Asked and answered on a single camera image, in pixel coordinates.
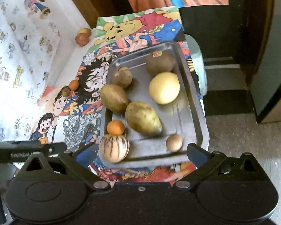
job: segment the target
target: small orange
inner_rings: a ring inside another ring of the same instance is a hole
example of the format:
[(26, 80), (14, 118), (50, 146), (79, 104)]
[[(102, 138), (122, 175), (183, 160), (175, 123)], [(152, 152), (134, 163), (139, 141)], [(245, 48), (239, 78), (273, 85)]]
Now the small orange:
[(75, 91), (79, 88), (79, 83), (77, 80), (72, 80), (69, 84), (70, 90)]
[(107, 132), (111, 135), (121, 135), (125, 131), (125, 125), (120, 120), (112, 120), (107, 125)]

